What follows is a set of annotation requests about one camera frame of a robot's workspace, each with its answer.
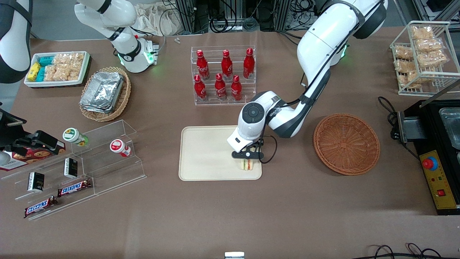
brown table surface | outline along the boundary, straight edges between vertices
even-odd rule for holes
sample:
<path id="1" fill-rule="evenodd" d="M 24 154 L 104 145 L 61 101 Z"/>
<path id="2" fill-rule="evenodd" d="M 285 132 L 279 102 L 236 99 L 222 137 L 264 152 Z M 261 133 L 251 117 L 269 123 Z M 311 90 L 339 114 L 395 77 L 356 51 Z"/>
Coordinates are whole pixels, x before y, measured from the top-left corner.
<path id="1" fill-rule="evenodd" d="M 420 99 L 397 95 L 388 46 L 401 29 L 350 39 L 302 129 L 278 138 L 278 152 L 257 181 L 179 179 L 181 130 L 235 125 L 241 109 L 195 106 L 190 47 L 256 44 L 258 92 L 274 90 L 286 101 L 302 92 L 296 47 L 263 32 L 184 36 L 180 45 L 168 38 L 157 66 L 129 73 L 131 97 L 119 117 L 138 131 L 136 154 L 148 177 L 38 221 L 23 219 L 14 187 L 0 182 L 0 255 L 206 259 L 244 251 L 247 258 L 346 259 L 373 254 L 372 245 L 407 252 L 405 243 L 414 242 L 460 257 L 460 218 L 436 216 L 420 162 L 390 138 L 388 112 L 377 102 L 382 95 L 403 110 Z M 32 41 L 33 53 L 77 50 L 93 57 L 91 74 L 121 66 L 107 40 Z M 12 113 L 28 120 L 26 130 L 59 137 L 70 126 L 85 132 L 105 125 L 81 114 L 81 90 L 21 85 Z M 381 155 L 369 173 L 341 176 L 316 155 L 314 128 L 337 112 L 359 116 L 377 133 Z"/>

coca-cola bottle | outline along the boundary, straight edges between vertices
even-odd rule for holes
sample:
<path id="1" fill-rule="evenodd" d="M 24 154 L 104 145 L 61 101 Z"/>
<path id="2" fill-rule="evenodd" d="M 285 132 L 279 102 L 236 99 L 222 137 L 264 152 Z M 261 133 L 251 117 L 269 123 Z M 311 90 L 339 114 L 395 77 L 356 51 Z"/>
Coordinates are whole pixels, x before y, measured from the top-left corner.
<path id="1" fill-rule="evenodd" d="M 196 56 L 198 57 L 198 60 L 196 61 L 196 66 L 198 67 L 198 73 L 200 74 L 202 80 L 208 80 L 209 79 L 209 66 L 207 64 L 207 60 L 203 55 L 202 50 L 197 50 L 196 51 Z"/>
<path id="2" fill-rule="evenodd" d="M 248 48 L 246 50 L 246 57 L 244 58 L 243 62 L 243 77 L 246 79 L 253 79 L 254 78 L 254 66 L 256 64 L 254 57 L 254 50 L 251 48 Z"/>
<path id="3" fill-rule="evenodd" d="M 230 52 L 225 49 L 222 55 L 224 56 L 222 59 L 222 74 L 224 75 L 225 81 L 230 81 L 233 76 L 233 63 L 230 59 Z"/>
<path id="4" fill-rule="evenodd" d="M 216 74 L 216 83 L 214 84 L 217 93 L 217 99 L 224 101 L 227 99 L 227 93 L 225 92 L 225 82 L 222 80 L 222 74 Z"/>
<path id="5" fill-rule="evenodd" d="M 240 77 L 238 75 L 233 76 L 233 83 L 231 84 L 231 96 L 233 101 L 241 101 L 241 90 L 242 86 L 240 83 Z"/>
<path id="6" fill-rule="evenodd" d="M 196 92 L 198 101 L 200 102 L 207 101 L 206 87 L 204 83 L 201 81 L 201 77 L 199 75 L 195 75 L 193 79 L 195 81 L 195 92 Z"/>

snickers bar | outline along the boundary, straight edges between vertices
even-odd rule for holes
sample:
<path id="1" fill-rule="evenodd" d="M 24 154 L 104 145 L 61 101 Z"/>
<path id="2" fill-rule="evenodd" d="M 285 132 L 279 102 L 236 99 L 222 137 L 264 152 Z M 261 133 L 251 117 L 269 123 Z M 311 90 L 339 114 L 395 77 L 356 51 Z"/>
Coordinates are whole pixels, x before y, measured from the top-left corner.
<path id="1" fill-rule="evenodd" d="M 24 218 L 26 218 L 28 215 L 30 214 L 33 214 L 35 212 L 39 212 L 41 210 L 44 210 L 48 207 L 51 207 L 53 205 L 56 205 L 58 202 L 56 200 L 56 197 L 54 196 L 51 196 L 50 198 L 40 202 L 40 203 L 37 203 L 33 206 L 30 206 L 28 208 L 25 208 L 24 210 Z"/>
<path id="2" fill-rule="evenodd" d="M 72 185 L 67 186 L 67 187 L 65 187 L 63 189 L 58 189 L 57 190 L 57 194 L 58 194 L 57 196 L 61 197 L 62 195 L 69 194 L 69 193 L 72 193 L 72 192 L 76 192 L 78 190 L 85 189 L 85 188 L 88 188 L 88 187 L 91 187 L 90 179 L 86 179 L 86 180 L 78 182 L 76 184 L 72 184 Z"/>

brown wicker basket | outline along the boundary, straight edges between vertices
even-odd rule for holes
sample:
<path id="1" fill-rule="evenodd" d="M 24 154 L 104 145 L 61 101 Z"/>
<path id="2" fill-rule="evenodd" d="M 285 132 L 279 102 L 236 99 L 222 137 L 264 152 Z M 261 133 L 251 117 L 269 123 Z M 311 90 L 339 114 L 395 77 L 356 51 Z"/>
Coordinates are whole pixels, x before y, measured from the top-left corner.
<path id="1" fill-rule="evenodd" d="M 349 176 L 368 172 L 380 156 L 374 130 L 360 118 L 345 113 L 324 118 L 315 129 L 313 143 L 323 163 Z"/>
<path id="2" fill-rule="evenodd" d="M 80 110 L 83 113 L 83 115 L 85 115 L 86 118 L 89 118 L 95 121 L 99 121 L 99 122 L 106 122 L 106 121 L 110 121 L 118 117 L 125 109 L 126 104 L 128 103 L 129 94 L 131 93 L 131 82 L 129 82 L 129 78 L 126 72 L 124 72 L 122 69 L 118 67 L 107 67 L 107 68 L 103 68 L 99 70 L 98 72 L 118 72 L 121 75 L 123 75 L 125 78 L 125 80 L 123 81 L 123 85 L 122 85 L 123 88 L 121 89 L 120 95 L 118 97 L 118 100 L 115 106 L 115 110 L 112 113 L 90 112 L 90 111 L 83 109 L 80 106 Z M 81 96 L 85 94 L 85 91 L 88 88 L 88 84 L 95 74 L 96 73 L 94 73 L 86 82 L 85 88 L 83 88 L 83 93 L 81 93 Z"/>

white tray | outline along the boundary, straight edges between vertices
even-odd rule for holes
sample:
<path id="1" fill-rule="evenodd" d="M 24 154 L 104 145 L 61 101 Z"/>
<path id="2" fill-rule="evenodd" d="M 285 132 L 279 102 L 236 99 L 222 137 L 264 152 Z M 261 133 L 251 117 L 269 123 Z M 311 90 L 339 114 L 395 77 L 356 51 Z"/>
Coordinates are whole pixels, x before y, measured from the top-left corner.
<path id="1" fill-rule="evenodd" d="M 24 78 L 24 84 L 31 88 L 53 88 L 53 87 L 67 87 L 71 85 L 81 84 L 85 79 L 86 69 L 88 67 L 90 55 L 86 51 L 70 51 L 70 52 L 48 52 L 48 53 L 37 53 L 34 54 L 30 62 L 30 66 L 33 63 L 37 62 L 39 58 L 46 56 L 55 56 L 56 54 L 70 54 L 74 52 L 84 53 L 85 57 L 83 58 L 83 64 L 81 65 L 80 74 L 78 80 L 72 81 L 52 81 L 52 82 L 32 82 L 27 79 L 27 76 Z"/>
<path id="2" fill-rule="evenodd" d="M 262 165 L 253 159 L 253 169 L 241 169 L 241 160 L 231 157 L 227 138 L 236 126 L 185 127 L 180 141 L 179 178 L 182 181 L 257 180 Z"/>

